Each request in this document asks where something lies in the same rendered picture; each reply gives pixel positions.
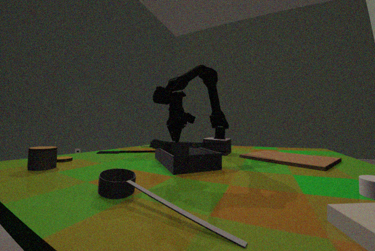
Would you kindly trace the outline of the brown wooden board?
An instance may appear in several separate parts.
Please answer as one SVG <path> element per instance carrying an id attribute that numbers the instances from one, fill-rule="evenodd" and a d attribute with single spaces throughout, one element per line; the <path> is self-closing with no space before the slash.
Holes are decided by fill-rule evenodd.
<path id="1" fill-rule="evenodd" d="M 240 154 L 239 157 L 256 161 L 265 161 L 270 163 L 290 165 L 293 167 L 317 169 L 327 171 L 342 162 L 341 158 L 322 157 L 314 155 L 302 155 L 294 153 L 285 153 L 278 151 L 257 151 Z"/>

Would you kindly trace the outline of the black saucepan with long grey handle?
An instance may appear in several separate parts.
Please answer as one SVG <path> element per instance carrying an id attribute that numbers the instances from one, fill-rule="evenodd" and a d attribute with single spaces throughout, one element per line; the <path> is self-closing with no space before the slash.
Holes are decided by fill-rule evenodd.
<path id="1" fill-rule="evenodd" d="M 211 225 L 210 223 L 204 221 L 203 219 L 199 219 L 198 217 L 192 215 L 191 213 L 180 209 L 180 207 L 164 200 L 158 195 L 153 194 L 152 192 L 148 191 L 147 189 L 141 187 L 140 185 L 136 184 L 136 173 L 129 170 L 129 169 L 107 169 L 99 174 L 99 182 L 98 182 L 98 193 L 103 198 L 107 199 L 122 199 L 129 197 L 134 193 L 134 189 L 139 189 L 146 195 L 150 196 L 156 201 L 164 204 L 170 209 L 173 209 L 177 213 L 183 215 L 184 217 L 194 221 L 194 223 L 203 226 L 204 228 L 216 233 L 217 235 L 224 237 L 225 239 L 239 245 L 243 248 L 246 248 L 247 243 L 234 235 L 227 233 L 226 231 Z"/>

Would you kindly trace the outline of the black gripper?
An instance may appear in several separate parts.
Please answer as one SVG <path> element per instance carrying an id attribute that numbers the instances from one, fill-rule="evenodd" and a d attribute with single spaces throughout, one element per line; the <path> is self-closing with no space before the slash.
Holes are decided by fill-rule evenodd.
<path id="1" fill-rule="evenodd" d="M 183 107 L 181 105 L 170 105 L 169 106 L 169 120 L 166 122 L 172 141 L 175 143 L 179 142 L 180 134 L 182 129 L 187 124 L 187 119 L 181 117 Z"/>

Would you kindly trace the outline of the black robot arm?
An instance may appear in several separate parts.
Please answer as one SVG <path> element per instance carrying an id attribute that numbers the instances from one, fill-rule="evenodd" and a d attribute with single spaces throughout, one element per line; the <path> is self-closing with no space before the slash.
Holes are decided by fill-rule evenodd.
<path id="1" fill-rule="evenodd" d="M 173 93 L 173 91 L 183 90 L 188 85 L 188 83 L 196 76 L 199 76 L 201 79 L 203 79 L 203 82 L 207 86 L 209 92 L 210 104 L 212 107 L 210 122 L 212 123 L 212 128 L 216 128 L 214 139 L 225 140 L 225 130 L 228 129 L 229 124 L 220 108 L 220 102 L 216 87 L 218 74 L 212 68 L 206 67 L 204 65 L 196 66 L 185 74 L 170 79 L 165 88 L 161 86 L 156 87 L 154 95 L 152 96 L 153 101 L 154 103 L 159 104 L 182 106 L 182 97 L 186 96 L 185 93 L 183 91 Z M 184 109 L 182 110 L 181 117 L 185 117 L 188 123 L 192 124 L 196 118 L 189 113 L 185 113 Z"/>

